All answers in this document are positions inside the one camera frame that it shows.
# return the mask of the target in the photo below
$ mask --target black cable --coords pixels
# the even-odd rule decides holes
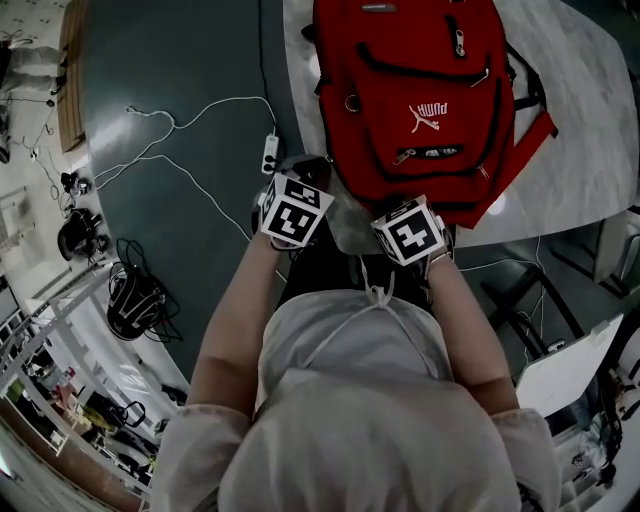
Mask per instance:
[[[51,199],[53,199],[54,201],[58,201],[60,199],[60,189],[56,185],[56,182],[51,179],[51,175],[49,174],[49,171],[44,165],[42,165],[42,162],[40,161],[40,159],[36,157],[35,160],[36,162],[38,162],[40,167],[42,167],[42,170],[46,174],[47,179],[51,182],[51,188],[49,189],[49,195],[51,196]]]
[[[53,170],[56,172],[56,174],[58,176],[62,176],[62,174],[60,173],[60,171],[56,168],[56,164],[53,161],[53,155],[51,154],[51,150],[49,150],[48,147],[45,147],[44,149],[47,150],[47,153],[49,153],[49,160],[51,160],[51,167],[53,167]]]
[[[10,50],[15,50],[16,48],[21,48],[23,46],[27,46],[28,44],[33,44],[33,39],[29,39],[29,38],[25,38],[25,39],[18,39],[16,41],[11,41],[11,44],[9,45],[9,49]]]
[[[138,323],[140,323],[141,320],[146,320],[144,335],[148,339],[160,343],[168,343],[173,340],[182,341],[183,338],[180,332],[173,322],[171,322],[171,319],[180,313],[180,304],[149,270],[142,246],[136,240],[119,238],[116,241],[116,253],[118,259],[120,259],[120,263],[114,265],[111,269],[111,275],[109,277],[110,295],[114,293],[112,287],[114,269],[118,271],[124,270],[126,273],[137,272],[141,279],[146,280],[147,284],[156,290],[156,293],[164,297],[164,303],[155,311],[137,320]]]
[[[40,135],[38,135],[38,138],[36,139],[36,141],[33,143],[33,147],[35,148],[38,145],[38,142],[40,141],[40,138],[42,137],[42,135],[44,134],[45,130],[47,131],[47,135],[51,136],[54,134],[54,130],[53,128],[49,128],[49,119],[51,119],[51,116],[53,115],[53,109],[51,109],[49,111],[49,115],[47,116],[47,120],[44,122],[44,124],[42,125],[42,129],[40,130]]]
[[[258,0],[258,65],[260,67],[260,76],[262,77],[262,89],[264,91],[264,99],[267,100],[271,108],[273,105],[271,104],[271,100],[269,99],[269,90],[267,89],[267,77],[264,72],[264,52],[262,50],[262,0]],[[287,141],[282,135],[282,130],[278,126],[278,124],[273,122],[276,133],[280,136],[280,144],[282,146],[282,155],[283,158],[287,157]]]
[[[0,101],[24,101],[27,103],[49,103],[51,100],[30,100],[29,98],[0,98]]]
[[[22,34],[24,34],[24,31],[19,28],[18,30],[16,30],[15,32],[12,32],[11,34],[9,32],[7,32],[6,30],[0,30],[0,34],[4,34],[5,36],[5,41],[9,40],[9,39],[15,39],[16,37],[20,37]]]

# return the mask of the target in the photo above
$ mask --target floor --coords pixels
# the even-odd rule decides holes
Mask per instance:
[[[0,38],[22,31],[18,37],[33,39],[36,45],[57,48],[63,7],[68,1],[3,2]],[[55,68],[29,71],[35,74],[56,73]],[[10,109],[9,133],[12,140],[10,162],[0,164],[0,195],[26,188],[0,203],[9,234],[24,234],[18,247],[0,254],[0,271],[7,276],[23,307],[27,307],[29,299],[70,267],[74,271],[86,266],[83,261],[69,264],[60,256],[56,237],[64,220],[58,200],[54,198],[62,191],[60,173],[73,170],[88,173],[88,154],[86,147],[81,147],[62,155],[57,110],[40,103],[48,99],[47,93],[28,92],[16,93],[10,101],[0,99],[0,103]],[[39,147],[40,164],[30,159],[25,145]],[[81,199],[79,206],[88,206],[94,211],[100,209],[95,194]]]

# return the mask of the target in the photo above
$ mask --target desk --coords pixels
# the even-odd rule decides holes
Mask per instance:
[[[262,32],[269,98],[289,153],[300,154],[280,2],[263,0]],[[83,37],[82,100],[94,175],[130,161],[167,132],[164,117],[131,116],[127,105],[167,110],[185,123],[213,101],[263,95],[255,0],[92,0]],[[268,181],[259,169],[272,127],[261,102],[226,103],[149,154],[165,153],[189,169],[250,233],[252,202]],[[164,161],[135,164],[99,197],[112,239],[138,240],[151,271],[180,303],[175,324],[185,341],[167,350],[191,380],[205,327],[246,240]]]
[[[499,0],[498,4],[506,5],[507,1]],[[578,78],[559,81],[557,90],[550,86],[550,73],[533,61],[547,85],[551,113],[560,127],[557,146],[564,152],[573,148],[575,160],[565,167],[549,146],[543,148],[536,159],[538,168],[547,170],[546,174],[527,169],[518,178],[507,194],[505,214],[500,217],[503,225],[485,218],[476,230],[462,234],[460,245],[566,229],[613,215],[631,204],[637,129],[635,115],[630,114],[631,89],[623,73],[622,56],[611,38],[583,18],[572,18],[575,13],[567,18],[564,10],[568,8],[555,2],[555,11],[538,20],[548,26],[530,27],[523,33],[535,34],[535,41],[549,43],[549,31],[555,38],[563,30],[562,19],[571,26],[578,19],[581,28],[574,27],[579,30],[573,39],[561,40],[549,58],[561,55],[566,59],[569,55],[573,59],[578,52],[576,41],[584,38],[588,43],[581,50],[585,58],[592,52],[606,56],[599,58],[595,68],[587,67],[583,60],[575,61],[571,69],[575,68]],[[536,16],[527,13],[524,0],[510,3],[514,4],[513,14],[507,13],[507,19],[540,16],[538,11]],[[549,4],[545,0],[529,3],[539,10]],[[127,115],[123,110],[127,105],[143,111],[168,110],[184,123],[213,101],[262,95],[258,19],[255,0],[89,2],[81,59],[84,124],[92,172],[98,174],[130,161],[149,142],[166,133],[166,119]],[[310,21],[311,0],[286,0],[284,11],[282,2],[262,0],[269,99],[289,155],[305,150],[323,153],[321,121],[312,96],[316,79],[306,71],[305,52],[310,55],[313,47],[299,34]],[[527,57],[535,50],[517,44],[518,38],[511,39]],[[603,92],[595,87],[596,78],[597,83],[610,83],[611,89]],[[580,82],[593,86],[578,95],[574,84]],[[580,107],[580,117],[573,124],[561,122],[556,114],[566,98]],[[595,114],[587,115],[589,109],[595,109]],[[150,155],[165,153],[189,169],[223,209],[249,231],[252,201],[267,181],[258,169],[271,128],[269,114],[261,103],[227,103],[211,109],[189,130],[175,133],[161,150],[155,148]],[[112,238],[138,240],[151,271],[182,307],[175,324],[185,341],[171,343],[167,350],[190,380],[206,324],[235,271],[246,240],[187,176],[163,161],[137,163],[99,196]],[[366,226],[362,233],[368,232]]]
[[[638,127],[631,83],[616,41],[559,0],[495,0],[507,39],[538,71],[549,112],[560,130],[480,220],[460,229],[458,247],[555,233],[610,217],[633,204],[638,180]],[[315,47],[300,30],[311,23],[312,0],[284,0],[284,29],[291,90],[307,153],[326,153],[317,97]],[[526,96],[525,73],[516,97]],[[518,113],[516,139],[534,109]],[[331,192],[338,208],[331,224],[348,253],[379,252],[366,230],[368,212],[339,180]]]

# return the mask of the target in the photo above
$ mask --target sleeve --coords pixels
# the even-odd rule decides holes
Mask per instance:
[[[220,481],[249,426],[247,416],[227,407],[181,409],[162,436],[151,482],[152,512],[216,510]]]
[[[491,419],[502,437],[518,486],[544,512],[557,510],[562,480],[545,419],[533,409],[507,411]]]

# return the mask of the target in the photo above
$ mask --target red backpack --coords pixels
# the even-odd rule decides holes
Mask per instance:
[[[374,214],[425,194],[445,222],[472,228],[557,134],[492,0],[315,0],[314,28],[328,151]],[[528,98],[514,101],[508,51]],[[514,145],[515,111],[538,103]]]

